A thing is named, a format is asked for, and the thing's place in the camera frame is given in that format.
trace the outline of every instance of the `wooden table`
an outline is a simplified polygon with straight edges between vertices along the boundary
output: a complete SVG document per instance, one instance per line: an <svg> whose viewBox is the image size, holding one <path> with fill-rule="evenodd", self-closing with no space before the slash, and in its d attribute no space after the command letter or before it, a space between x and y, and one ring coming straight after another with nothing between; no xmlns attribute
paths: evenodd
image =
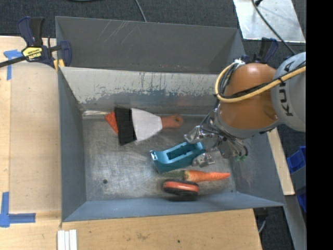
<svg viewBox="0 0 333 250"><path fill-rule="evenodd" d="M0 62L24 47L20 37L0 36ZM284 194L294 194L277 131L268 137ZM23 61L7 81L1 68L0 194L9 191L10 213L36 213L36 222L0 228L0 249L56 249L57 231L70 229L79 250L262 249L252 209L62 223L60 186L56 70Z"/></svg>

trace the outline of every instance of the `orange carrot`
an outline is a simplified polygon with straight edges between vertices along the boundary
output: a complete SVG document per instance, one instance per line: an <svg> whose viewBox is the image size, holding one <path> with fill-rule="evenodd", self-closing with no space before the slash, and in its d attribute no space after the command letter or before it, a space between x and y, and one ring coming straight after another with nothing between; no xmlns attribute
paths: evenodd
<svg viewBox="0 0 333 250"><path fill-rule="evenodd" d="M203 172L199 170L185 170L184 180L191 182L218 181L230 176L228 172Z"/></svg>

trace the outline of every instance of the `bin floor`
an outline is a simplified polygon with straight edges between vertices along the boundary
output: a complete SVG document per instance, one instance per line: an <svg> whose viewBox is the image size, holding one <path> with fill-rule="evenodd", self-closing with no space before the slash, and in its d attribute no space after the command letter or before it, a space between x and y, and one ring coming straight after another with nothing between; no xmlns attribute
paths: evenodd
<svg viewBox="0 0 333 250"><path fill-rule="evenodd" d="M161 189L163 181L170 177L157 172L150 150L163 151L183 143L184 134L201 120L202 117L185 116L180 129L162 130L145 141L120 146L116 133L104 117L84 117L87 200L172 196ZM220 152L211 154L215 164L182 169L232 172L229 160L222 158ZM232 174L225 180L201 182L199 187L199 195L236 191Z"/></svg>

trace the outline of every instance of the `yellow label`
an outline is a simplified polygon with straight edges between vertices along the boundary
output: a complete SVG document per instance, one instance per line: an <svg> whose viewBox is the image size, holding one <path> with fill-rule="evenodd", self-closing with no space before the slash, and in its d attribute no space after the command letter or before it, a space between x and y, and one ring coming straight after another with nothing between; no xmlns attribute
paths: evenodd
<svg viewBox="0 0 333 250"><path fill-rule="evenodd" d="M23 50L22 54L25 57L28 57L29 60L34 58L40 57L42 55L43 49L39 47L28 47L27 49Z"/></svg>

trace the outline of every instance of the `clamp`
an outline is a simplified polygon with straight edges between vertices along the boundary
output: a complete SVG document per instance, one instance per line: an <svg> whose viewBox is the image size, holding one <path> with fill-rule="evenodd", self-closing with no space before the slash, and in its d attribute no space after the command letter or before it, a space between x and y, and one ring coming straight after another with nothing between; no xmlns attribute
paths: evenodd
<svg viewBox="0 0 333 250"><path fill-rule="evenodd" d="M69 66L72 60L72 51L70 43L67 40L60 42L60 45L50 46L50 38L48 38L48 46L43 45L42 27L44 23L43 17L31 18L26 16L19 20L17 24L18 31L21 37L25 40L27 46L21 51L22 56L16 57L0 63L0 68L9 66L21 61L39 62L47 64L55 68L55 58L52 52L61 50L62 60L65 66Z"/></svg>

